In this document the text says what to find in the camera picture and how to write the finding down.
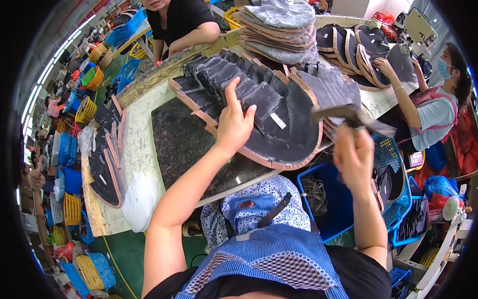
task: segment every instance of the white fan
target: white fan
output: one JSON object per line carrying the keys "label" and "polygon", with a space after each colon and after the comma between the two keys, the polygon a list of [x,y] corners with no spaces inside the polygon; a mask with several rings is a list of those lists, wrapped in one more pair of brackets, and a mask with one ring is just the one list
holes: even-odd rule
{"label": "white fan", "polygon": [[446,221],[452,220],[461,212],[460,200],[456,196],[452,196],[447,199],[445,206],[443,207],[443,218]]}

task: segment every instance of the cable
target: cable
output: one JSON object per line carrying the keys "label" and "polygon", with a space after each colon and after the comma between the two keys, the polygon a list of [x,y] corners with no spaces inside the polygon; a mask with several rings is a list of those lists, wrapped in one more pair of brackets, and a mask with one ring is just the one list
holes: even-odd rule
{"label": "cable", "polygon": [[191,262],[189,263],[189,267],[192,268],[192,267],[193,267],[193,261],[194,261],[198,256],[202,256],[202,255],[207,256],[207,254],[198,254],[198,255],[195,255],[195,256],[191,259]]}
{"label": "cable", "polygon": [[111,250],[109,249],[108,242],[106,241],[105,236],[103,236],[103,240],[105,241],[106,249],[108,249],[109,255],[111,256],[111,260],[113,261],[113,264],[115,265],[116,270],[118,270],[119,276],[121,276],[121,279],[123,279],[124,284],[126,285],[126,287],[128,288],[128,290],[130,290],[130,292],[131,292],[131,294],[133,295],[134,299],[138,299],[138,298],[136,297],[136,295],[133,293],[133,291],[131,290],[131,288],[130,288],[130,286],[128,285],[128,283],[126,282],[126,280],[124,279],[124,276],[123,276],[123,274],[121,273],[120,269],[118,268],[118,265],[116,264],[115,258],[113,257],[113,254],[111,253]]}

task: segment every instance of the face mask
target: face mask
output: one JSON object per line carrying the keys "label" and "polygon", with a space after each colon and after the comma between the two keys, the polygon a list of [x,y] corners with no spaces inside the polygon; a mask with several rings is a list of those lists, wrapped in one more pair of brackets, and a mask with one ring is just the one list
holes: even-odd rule
{"label": "face mask", "polygon": [[440,72],[440,75],[442,75],[445,80],[448,80],[451,77],[453,77],[452,75],[450,75],[446,71],[447,66],[451,66],[451,65],[447,64],[446,61],[443,60],[443,58],[439,57],[438,58],[438,71]]}

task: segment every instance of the green plastic basket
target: green plastic basket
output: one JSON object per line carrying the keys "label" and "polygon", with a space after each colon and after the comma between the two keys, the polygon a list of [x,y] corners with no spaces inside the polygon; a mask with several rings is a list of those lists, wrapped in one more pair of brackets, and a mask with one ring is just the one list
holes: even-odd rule
{"label": "green plastic basket", "polygon": [[87,71],[87,73],[83,76],[83,78],[81,78],[81,84],[83,84],[83,86],[87,86],[91,82],[91,80],[93,80],[94,77],[95,69],[91,67],[89,71]]}

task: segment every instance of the stack of insoles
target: stack of insoles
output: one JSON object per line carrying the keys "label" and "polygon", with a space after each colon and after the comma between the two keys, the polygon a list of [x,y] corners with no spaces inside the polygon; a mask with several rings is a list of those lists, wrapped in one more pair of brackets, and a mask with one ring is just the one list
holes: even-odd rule
{"label": "stack of insoles", "polygon": [[399,45],[389,47],[385,35],[378,28],[367,25],[342,28],[329,24],[316,33],[317,49],[339,70],[359,84],[361,89],[379,90],[390,86],[390,81],[372,65],[378,57],[386,58],[402,82],[416,82],[409,54]]}
{"label": "stack of insoles", "polygon": [[[306,65],[304,71],[296,70],[293,67],[291,72],[310,88],[321,109],[347,104],[361,107],[358,84],[344,81],[337,67],[319,62],[314,65]],[[324,120],[324,133],[332,141],[335,141],[336,129],[343,121],[344,119],[336,117]]]}
{"label": "stack of insoles", "polygon": [[240,8],[235,17],[244,49],[287,65],[317,62],[315,13],[306,2],[262,0],[261,6]]}
{"label": "stack of insoles", "polygon": [[122,111],[115,96],[112,96],[111,108],[99,105],[95,115],[101,124],[95,136],[96,148],[88,158],[91,176],[94,182],[91,188],[109,206],[119,209],[123,204],[125,189],[121,181],[121,143],[126,111]]}
{"label": "stack of insoles", "polygon": [[257,105],[254,128],[240,154],[269,168],[294,170],[318,153],[322,123],[310,118],[317,100],[297,75],[288,78],[257,59],[248,60],[228,50],[196,57],[184,64],[183,72],[184,77],[170,79],[169,84],[213,135],[227,104],[224,88],[240,78],[236,95],[243,110]]}

